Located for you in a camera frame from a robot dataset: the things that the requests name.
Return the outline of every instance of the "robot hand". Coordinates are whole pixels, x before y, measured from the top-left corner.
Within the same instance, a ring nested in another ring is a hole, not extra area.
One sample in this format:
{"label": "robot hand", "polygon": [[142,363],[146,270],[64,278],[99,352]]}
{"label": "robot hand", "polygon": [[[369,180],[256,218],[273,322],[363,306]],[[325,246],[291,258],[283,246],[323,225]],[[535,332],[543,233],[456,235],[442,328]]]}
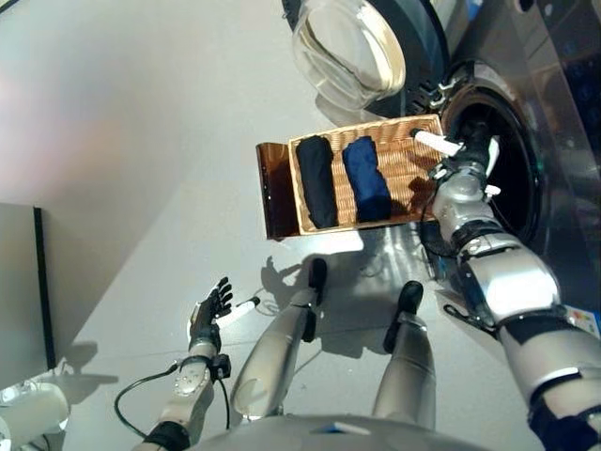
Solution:
{"label": "robot hand", "polygon": [[221,338],[219,336],[219,326],[215,323],[215,320],[231,313],[233,298],[231,291],[232,286],[229,284],[228,278],[224,277],[210,291],[204,301],[196,304],[188,322],[190,349],[199,339],[209,338],[219,351]]}

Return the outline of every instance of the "rolled cloth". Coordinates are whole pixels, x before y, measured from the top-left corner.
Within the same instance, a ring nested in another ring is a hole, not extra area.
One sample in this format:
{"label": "rolled cloth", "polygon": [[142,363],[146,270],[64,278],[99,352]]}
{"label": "rolled cloth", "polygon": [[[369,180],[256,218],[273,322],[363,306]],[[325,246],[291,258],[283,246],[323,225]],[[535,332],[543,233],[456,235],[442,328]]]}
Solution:
{"label": "rolled cloth", "polygon": [[363,136],[350,143],[342,154],[348,181],[355,194],[357,221],[381,221],[391,217],[391,193],[378,171],[376,145]]}
{"label": "rolled cloth", "polygon": [[317,228],[338,226],[332,158],[330,141],[321,136],[303,139],[297,146],[304,200]]}

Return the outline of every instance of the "gray cabinet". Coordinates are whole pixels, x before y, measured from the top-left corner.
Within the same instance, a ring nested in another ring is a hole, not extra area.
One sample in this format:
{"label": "gray cabinet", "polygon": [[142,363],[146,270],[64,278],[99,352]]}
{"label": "gray cabinet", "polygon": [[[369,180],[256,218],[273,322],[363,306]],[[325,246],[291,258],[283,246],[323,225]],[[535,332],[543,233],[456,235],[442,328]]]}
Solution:
{"label": "gray cabinet", "polygon": [[0,390],[55,367],[41,216],[0,204]]}

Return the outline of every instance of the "wire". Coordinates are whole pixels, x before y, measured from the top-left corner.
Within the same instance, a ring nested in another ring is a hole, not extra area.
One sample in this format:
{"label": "wire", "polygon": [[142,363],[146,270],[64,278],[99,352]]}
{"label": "wire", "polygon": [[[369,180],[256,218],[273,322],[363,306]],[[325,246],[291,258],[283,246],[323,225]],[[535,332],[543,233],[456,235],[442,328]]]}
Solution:
{"label": "wire", "polygon": [[8,0],[4,5],[0,6],[0,12],[4,12],[8,8],[12,7],[19,0]]}
{"label": "wire", "polygon": [[511,226],[511,224],[509,224],[509,221],[507,221],[507,218],[505,217],[505,215],[502,213],[501,209],[497,205],[497,202],[495,201],[494,197],[492,199],[490,199],[490,206],[495,211],[495,215],[498,216],[499,219],[501,219],[501,223],[502,223],[503,227],[506,228],[507,231],[509,233],[511,233],[512,235],[517,235],[517,232],[514,230],[514,228]]}
{"label": "wire", "polygon": [[217,382],[222,386],[223,391],[223,401],[225,401],[225,429],[229,429],[229,401],[227,400],[227,390],[225,390],[225,385],[221,379],[218,379]]}
{"label": "wire", "polygon": [[44,439],[44,444],[45,446],[42,448],[40,447],[37,443],[35,442],[30,442],[28,443],[28,445],[34,449],[37,449],[38,451],[51,451],[52,447],[50,446],[50,441],[48,440],[48,437],[46,436],[46,434],[42,434],[40,436],[42,439]]}
{"label": "wire", "polygon": [[430,202],[432,202],[432,200],[434,200],[434,197],[436,197],[436,194],[438,191],[439,191],[439,189],[437,188],[436,191],[430,195],[428,200],[425,201],[424,208],[422,209],[422,216],[420,217],[420,226],[419,226],[419,230],[418,230],[418,233],[420,236],[420,242],[422,243],[422,246],[424,247],[426,252],[429,252],[430,254],[433,254],[437,257],[442,257],[442,258],[454,258],[454,257],[456,257],[456,254],[454,254],[454,253],[440,253],[440,252],[435,251],[434,249],[432,249],[430,247],[429,244],[427,244],[427,240],[424,238],[425,211],[427,210],[428,205],[430,205]]}
{"label": "wire", "polygon": [[146,376],[145,378],[139,379],[136,382],[131,383],[130,385],[128,385],[127,387],[125,387],[123,390],[121,390],[119,392],[119,394],[116,396],[116,398],[115,398],[115,405],[114,405],[116,416],[119,419],[119,421],[126,428],[128,428],[131,432],[133,432],[134,434],[138,435],[139,437],[141,437],[143,439],[146,438],[146,434],[144,432],[142,432],[140,429],[138,429],[136,426],[134,426],[132,423],[130,423],[127,420],[127,418],[125,416],[123,416],[123,413],[121,413],[121,410],[119,409],[119,401],[121,400],[121,398],[126,393],[128,393],[131,390],[133,390],[135,387],[137,387],[139,385],[142,385],[143,383],[146,383],[146,382],[154,381],[156,379],[160,379],[160,378],[164,378],[165,376],[169,376],[171,373],[173,373],[174,371],[176,371],[178,368],[179,368],[179,364],[174,363],[171,366],[169,366],[169,368],[167,368],[162,373],[153,374],[152,376]]}

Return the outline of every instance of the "gray floor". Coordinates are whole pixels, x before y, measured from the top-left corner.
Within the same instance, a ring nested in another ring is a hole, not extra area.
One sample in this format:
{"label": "gray floor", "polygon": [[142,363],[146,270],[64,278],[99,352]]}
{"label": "gray floor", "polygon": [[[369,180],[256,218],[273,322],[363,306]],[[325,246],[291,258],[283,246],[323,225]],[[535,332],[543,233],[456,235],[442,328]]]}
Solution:
{"label": "gray floor", "polygon": [[[287,412],[370,412],[393,300],[417,278],[438,430],[493,450],[540,449],[499,347],[440,312],[410,226],[264,239],[255,144],[331,126],[294,67],[281,14],[277,0],[22,0],[0,16],[0,201],[45,209],[72,403],[54,449],[136,443],[113,414],[116,393],[181,355],[193,304],[224,274],[238,301],[264,301],[223,332],[236,375],[314,255],[326,256],[331,282]],[[131,420],[150,428],[169,383],[131,394]],[[223,423],[216,396],[205,436]]]}

